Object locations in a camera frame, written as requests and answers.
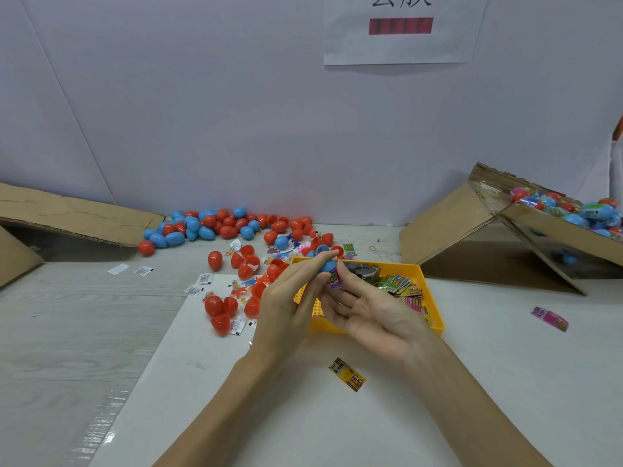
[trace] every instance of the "label on white table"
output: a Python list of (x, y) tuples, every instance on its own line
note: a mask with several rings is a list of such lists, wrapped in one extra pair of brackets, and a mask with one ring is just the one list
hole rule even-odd
[(229, 247), (238, 252), (240, 249), (242, 249), (242, 243), (239, 239), (234, 239), (233, 241), (231, 241), (231, 243), (229, 243)]
[(240, 333), (247, 324), (246, 318), (242, 316), (236, 316), (231, 323), (229, 323), (229, 333), (240, 336)]
[(126, 270), (128, 267), (129, 265), (119, 264), (117, 267), (113, 267), (112, 269), (110, 269), (108, 273), (111, 275), (117, 275), (118, 273), (121, 273), (124, 270)]
[(152, 272), (153, 272), (153, 269), (146, 265), (139, 267), (138, 269), (134, 271), (134, 273), (139, 274), (141, 277), (144, 277), (145, 275), (150, 274)]
[(212, 283), (213, 280), (214, 280), (213, 273), (202, 273), (201, 275), (199, 275), (198, 285), (210, 285), (210, 283)]
[(190, 295), (190, 296), (197, 296), (197, 295), (201, 294), (202, 291), (203, 291), (203, 287), (202, 286), (191, 285), (186, 290), (184, 290), (184, 293), (186, 293), (187, 295)]

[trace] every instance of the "yellow plastic basket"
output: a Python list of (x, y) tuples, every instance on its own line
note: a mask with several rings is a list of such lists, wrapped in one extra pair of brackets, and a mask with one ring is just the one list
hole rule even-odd
[[(293, 257), (292, 264), (303, 260), (308, 260), (308, 258), (298, 256)], [(444, 325), (444, 320), (441, 318), (441, 314), (437, 309), (435, 300), (432, 298), (431, 290), (426, 284), (426, 279), (424, 278), (424, 274), (422, 273), (422, 269), (420, 269), (420, 266), (413, 264), (397, 264), (392, 262), (369, 262), (363, 260), (347, 260), (344, 262), (377, 265), (381, 269), (381, 276), (402, 275), (404, 277), (409, 277), (422, 290), (422, 306), (425, 306), (426, 310), (428, 310), (428, 316), (430, 321), (432, 322), (431, 329), (435, 331), (437, 335), (441, 336), (446, 326)], [(300, 289), (297, 295), (294, 297), (294, 301), (296, 301), (297, 303), (300, 303), (304, 289), (305, 287)], [(327, 320), (327, 318), (324, 316), (322, 306), (319, 300), (316, 300), (316, 303), (314, 303), (313, 306), (313, 313), (311, 314), (310, 322), (310, 331), (336, 332), (339, 334), (344, 333), (344, 331), (336, 328)]]

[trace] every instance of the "red rectangle on sign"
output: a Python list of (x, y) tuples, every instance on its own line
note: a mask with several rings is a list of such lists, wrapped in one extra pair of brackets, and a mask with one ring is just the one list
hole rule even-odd
[(433, 18), (372, 18), (368, 35), (430, 34)]

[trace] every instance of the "person's right hand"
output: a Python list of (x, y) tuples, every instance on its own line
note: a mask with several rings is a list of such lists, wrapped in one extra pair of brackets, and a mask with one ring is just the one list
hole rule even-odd
[(342, 290), (320, 294), (326, 318), (386, 361), (403, 366), (414, 345), (433, 334), (428, 323), (398, 298), (364, 282), (338, 261)]

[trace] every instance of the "white partition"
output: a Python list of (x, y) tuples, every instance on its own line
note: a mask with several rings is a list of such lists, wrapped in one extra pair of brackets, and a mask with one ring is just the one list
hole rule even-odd
[(473, 62), (322, 63), (322, 0), (25, 0), (119, 203), (404, 223), (476, 161), (580, 190), (623, 0), (489, 0)]
[(113, 203), (20, 0), (0, 0), (0, 182)]

